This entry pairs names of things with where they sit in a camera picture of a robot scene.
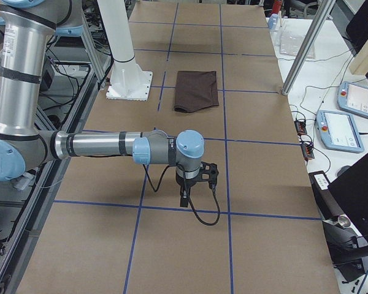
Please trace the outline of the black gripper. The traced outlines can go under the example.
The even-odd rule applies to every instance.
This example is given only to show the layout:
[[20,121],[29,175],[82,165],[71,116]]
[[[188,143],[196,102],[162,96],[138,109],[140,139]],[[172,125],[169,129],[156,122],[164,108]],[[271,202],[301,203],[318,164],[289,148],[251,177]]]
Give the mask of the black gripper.
[[179,175],[175,176],[177,184],[180,186],[180,206],[188,207],[191,188],[196,184],[194,179],[184,179]]

